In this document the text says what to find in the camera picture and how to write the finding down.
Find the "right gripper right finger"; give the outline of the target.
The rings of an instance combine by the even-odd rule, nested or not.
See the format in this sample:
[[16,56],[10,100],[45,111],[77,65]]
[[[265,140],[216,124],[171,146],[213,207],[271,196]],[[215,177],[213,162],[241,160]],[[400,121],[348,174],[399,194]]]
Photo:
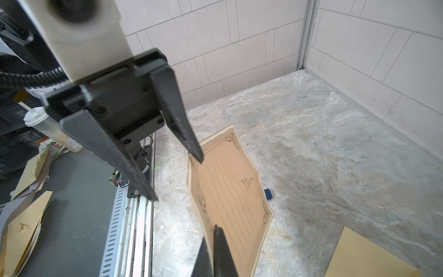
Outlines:
[[213,266],[215,277],[238,276],[226,236],[218,225],[214,229]]

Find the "beige decorated letter paper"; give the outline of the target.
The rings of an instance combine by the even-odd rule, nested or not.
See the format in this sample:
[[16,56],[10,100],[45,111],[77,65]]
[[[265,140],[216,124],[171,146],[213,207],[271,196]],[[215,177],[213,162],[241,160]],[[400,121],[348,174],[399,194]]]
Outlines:
[[188,156],[187,186],[213,266],[215,225],[226,236],[240,277],[256,272],[274,213],[266,200],[258,168],[252,163],[234,125],[201,141],[203,163]]

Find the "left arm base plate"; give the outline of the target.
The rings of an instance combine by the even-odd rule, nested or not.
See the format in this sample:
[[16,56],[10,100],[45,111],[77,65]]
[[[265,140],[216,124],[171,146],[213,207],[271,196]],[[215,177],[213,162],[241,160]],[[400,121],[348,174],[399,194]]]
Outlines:
[[[141,144],[137,144],[130,149],[134,152],[135,162],[140,169],[141,173],[148,180],[148,184],[151,184],[151,160],[152,160],[152,146],[142,146]],[[128,182],[128,193],[127,198],[133,199],[140,196],[140,191],[136,189],[133,185]]]

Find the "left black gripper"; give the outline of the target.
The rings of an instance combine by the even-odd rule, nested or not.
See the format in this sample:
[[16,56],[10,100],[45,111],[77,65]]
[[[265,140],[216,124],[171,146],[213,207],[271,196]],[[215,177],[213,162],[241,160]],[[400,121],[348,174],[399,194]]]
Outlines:
[[119,169],[153,202],[158,200],[154,189],[123,144],[129,147],[139,142],[163,127],[166,120],[188,152],[198,162],[204,161],[173,69],[168,65],[155,69],[166,61],[154,48],[42,98],[47,114],[67,135]]

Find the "yellow paper envelope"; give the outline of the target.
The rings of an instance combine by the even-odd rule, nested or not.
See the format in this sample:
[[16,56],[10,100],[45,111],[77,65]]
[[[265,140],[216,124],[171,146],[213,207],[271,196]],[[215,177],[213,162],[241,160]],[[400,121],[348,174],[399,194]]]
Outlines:
[[419,277],[421,271],[344,227],[326,277]]

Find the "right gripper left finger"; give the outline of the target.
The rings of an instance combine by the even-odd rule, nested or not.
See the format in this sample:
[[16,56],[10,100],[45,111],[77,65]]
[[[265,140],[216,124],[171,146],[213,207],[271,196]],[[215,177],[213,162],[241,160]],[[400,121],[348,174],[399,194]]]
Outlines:
[[191,277],[213,277],[211,265],[208,247],[203,237]]

